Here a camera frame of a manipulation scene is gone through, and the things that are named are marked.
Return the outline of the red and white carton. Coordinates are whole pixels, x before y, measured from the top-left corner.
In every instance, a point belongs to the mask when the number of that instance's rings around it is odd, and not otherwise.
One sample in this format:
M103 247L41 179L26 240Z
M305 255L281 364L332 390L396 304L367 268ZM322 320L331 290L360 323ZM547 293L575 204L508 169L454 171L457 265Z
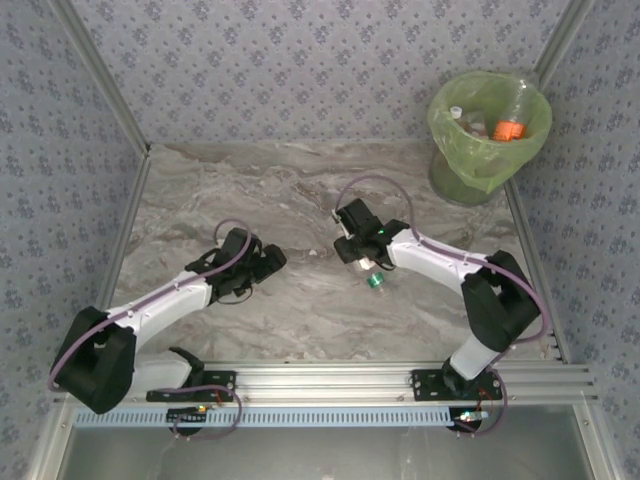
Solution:
M362 258L354 263L354 268L362 281L376 295L385 293L385 276L383 269L374 261Z

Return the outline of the orange label plastic bottle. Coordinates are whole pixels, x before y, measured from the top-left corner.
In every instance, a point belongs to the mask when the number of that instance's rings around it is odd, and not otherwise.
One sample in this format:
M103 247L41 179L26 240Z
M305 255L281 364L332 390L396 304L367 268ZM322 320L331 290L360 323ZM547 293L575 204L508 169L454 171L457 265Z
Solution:
M514 84L509 101L498 116L493 140L510 142L524 137L535 96L536 89L528 81L520 79Z

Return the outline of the grey metal mesh bin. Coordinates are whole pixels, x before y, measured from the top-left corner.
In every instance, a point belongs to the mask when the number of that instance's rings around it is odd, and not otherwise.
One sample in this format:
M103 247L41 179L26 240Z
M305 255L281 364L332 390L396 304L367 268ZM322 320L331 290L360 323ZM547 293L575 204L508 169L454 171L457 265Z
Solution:
M497 190L486 193L467 186L449 167L440 150L436 151L431 161L428 178L432 189L438 196L459 206L479 206L493 200L498 195Z

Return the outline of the green-lined trash bin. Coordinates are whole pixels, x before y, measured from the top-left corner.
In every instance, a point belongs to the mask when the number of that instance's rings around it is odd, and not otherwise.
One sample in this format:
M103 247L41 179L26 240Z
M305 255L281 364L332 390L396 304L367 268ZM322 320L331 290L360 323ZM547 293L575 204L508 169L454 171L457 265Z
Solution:
M433 140L449 167L470 187L493 192L532 160L544 146L552 126L552 109L536 89L532 115L524 137L510 142L492 139L498 116L514 84L526 78L514 74L474 71L447 82L428 109ZM461 107L467 120L456 122L449 112Z

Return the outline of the small black controller board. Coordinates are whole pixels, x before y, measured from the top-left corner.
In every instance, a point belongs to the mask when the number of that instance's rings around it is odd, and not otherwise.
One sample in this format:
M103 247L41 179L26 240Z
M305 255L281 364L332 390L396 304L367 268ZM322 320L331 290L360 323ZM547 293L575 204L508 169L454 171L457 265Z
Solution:
M165 421L170 423L170 430L176 437L190 437L202 430L196 424L206 420L207 412L206 406L169 409Z
M475 434L482 422L489 418L489 413L482 409L451 407L449 413L453 424L448 429L457 433Z

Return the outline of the aluminium side rail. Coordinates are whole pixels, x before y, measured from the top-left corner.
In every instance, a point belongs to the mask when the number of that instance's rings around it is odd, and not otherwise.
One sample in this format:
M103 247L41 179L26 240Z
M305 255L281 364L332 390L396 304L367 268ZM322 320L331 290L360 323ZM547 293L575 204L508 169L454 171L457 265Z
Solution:
M519 196L515 180L508 180L505 183L504 190L513 216L515 228L520 239L532 286L536 289L546 309L549 324L548 337L553 337L555 339L555 352L557 353L557 359L564 364L570 364L572 362L571 354L564 337L562 324L554 305L549 284L538 253L538 248L530 228L526 210Z
M94 303L101 310L110 306L115 292L125 248L150 168L149 150L149 147L143 150L131 193L115 237L108 268ZM81 404L78 404L68 394L52 394L49 399L52 401L51 408L38 435L35 449L30 456L30 464L24 480L57 480L70 436L74 430L73 422L76 410L81 407Z

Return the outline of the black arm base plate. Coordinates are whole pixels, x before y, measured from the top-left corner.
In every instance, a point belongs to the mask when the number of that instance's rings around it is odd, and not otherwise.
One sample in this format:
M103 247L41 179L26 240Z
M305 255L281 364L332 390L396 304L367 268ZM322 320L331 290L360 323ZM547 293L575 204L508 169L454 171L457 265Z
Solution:
M181 389L199 386L216 385L222 386L229 390L236 387L236 372L232 370L201 370L196 373L190 373ZM179 392L169 393L162 390L152 390L146 394L147 402L166 402L166 403L233 403L234 399L226 390L202 390L198 392Z
M417 369L411 372L410 385L415 401L502 400L504 397L499 379L488 371L466 380L453 370Z

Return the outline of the aluminium frame rail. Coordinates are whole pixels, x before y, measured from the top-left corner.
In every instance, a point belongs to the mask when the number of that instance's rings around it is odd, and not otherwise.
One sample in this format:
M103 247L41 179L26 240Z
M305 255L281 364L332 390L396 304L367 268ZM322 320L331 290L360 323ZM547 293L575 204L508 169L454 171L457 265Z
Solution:
M588 367L550 361L506 360L493 372L502 400L415 401L410 375L417 369L440 369L435 362L206 362L193 368L177 356L146 356L134 373L134 383L120 399L123 406L147 402L152 390L180 388L189 373L201 370L236 372L234 392L248 407L381 406L432 404L466 406L481 402L497 407L514 405L572 405L598 398Z

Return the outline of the aluminium frame post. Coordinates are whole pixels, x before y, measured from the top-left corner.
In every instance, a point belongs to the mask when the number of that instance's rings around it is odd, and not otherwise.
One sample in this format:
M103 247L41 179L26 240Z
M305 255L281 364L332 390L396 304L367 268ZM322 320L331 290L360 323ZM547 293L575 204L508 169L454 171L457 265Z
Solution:
M569 50L596 0L568 0L532 70L539 90L544 90Z
M137 153L146 157L149 144L72 1L47 0L47 2L104 96L125 136Z

